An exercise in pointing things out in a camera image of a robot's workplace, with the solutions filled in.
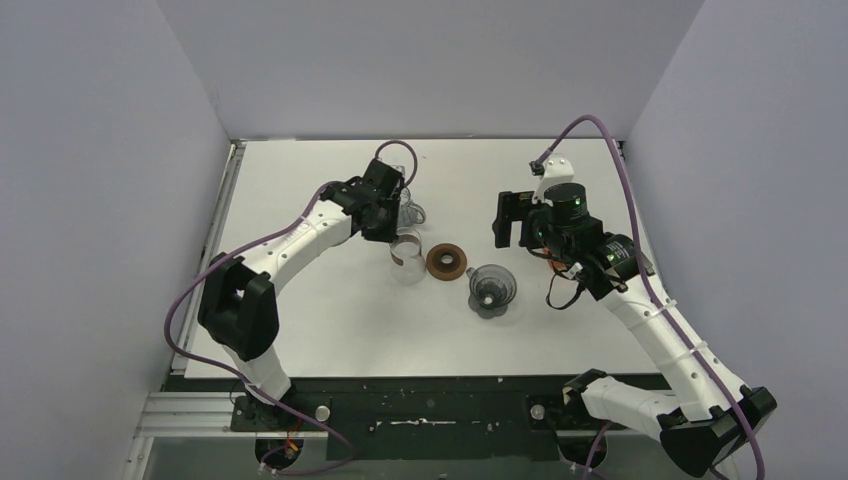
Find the clear plastic coffee dripper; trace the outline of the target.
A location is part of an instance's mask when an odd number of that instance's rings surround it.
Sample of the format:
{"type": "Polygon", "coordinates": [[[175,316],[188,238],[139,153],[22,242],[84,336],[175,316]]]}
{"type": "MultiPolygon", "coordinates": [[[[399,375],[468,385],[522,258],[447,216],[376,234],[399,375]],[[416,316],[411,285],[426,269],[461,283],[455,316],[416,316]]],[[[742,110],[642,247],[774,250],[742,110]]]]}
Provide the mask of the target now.
{"type": "Polygon", "coordinates": [[[517,293],[513,274],[501,265],[486,264],[466,270],[469,308],[481,319],[503,316],[517,293]]]}

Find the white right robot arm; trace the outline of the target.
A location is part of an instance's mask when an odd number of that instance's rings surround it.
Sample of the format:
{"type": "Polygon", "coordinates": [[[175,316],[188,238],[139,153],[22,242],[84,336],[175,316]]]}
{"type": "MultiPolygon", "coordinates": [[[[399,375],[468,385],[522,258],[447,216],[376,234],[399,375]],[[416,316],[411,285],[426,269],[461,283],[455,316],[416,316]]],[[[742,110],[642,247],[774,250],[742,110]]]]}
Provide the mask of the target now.
{"type": "Polygon", "coordinates": [[[496,247],[509,247],[520,223],[520,246],[570,268],[568,278],[622,322],[671,390],[661,395],[590,369],[565,384],[565,409],[658,441],[692,477],[714,472],[761,428],[776,399],[730,372],[684,319],[669,319],[679,312],[675,301],[633,240],[590,215],[584,186],[559,184],[545,194],[539,201],[530,191],[499,194],[496,247]]]}

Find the clear glass carafe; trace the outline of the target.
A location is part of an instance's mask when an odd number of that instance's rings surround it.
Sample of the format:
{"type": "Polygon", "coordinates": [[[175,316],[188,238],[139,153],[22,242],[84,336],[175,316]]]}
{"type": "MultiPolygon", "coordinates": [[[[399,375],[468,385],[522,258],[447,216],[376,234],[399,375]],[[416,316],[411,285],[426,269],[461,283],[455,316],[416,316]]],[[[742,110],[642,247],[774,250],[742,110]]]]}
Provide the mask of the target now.
{"type": "Polygon", "coordinates": [[[423,280],[426,274],[425,258],[420,233],[411,227],[400,228],[397,239],[390,245],[391,275],[403,286],[423,280]]]}

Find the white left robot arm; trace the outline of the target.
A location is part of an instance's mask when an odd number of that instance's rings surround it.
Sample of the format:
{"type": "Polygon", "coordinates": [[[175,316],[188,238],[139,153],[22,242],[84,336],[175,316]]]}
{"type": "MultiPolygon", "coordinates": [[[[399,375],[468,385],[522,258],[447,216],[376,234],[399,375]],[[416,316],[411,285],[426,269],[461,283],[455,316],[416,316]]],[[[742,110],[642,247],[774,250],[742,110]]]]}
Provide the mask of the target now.
{"type": "Polygon", "coordinates": [[[230,356],[271,429],[292,423],[292,381],[274,349],[282,288],[326,250],[361,235],[392,243],[397,235],[403,173],[378,159],[365,173],[321,188],[295,226],[242,253],[221,253],[204,281],[198,322],[230,356]]]}

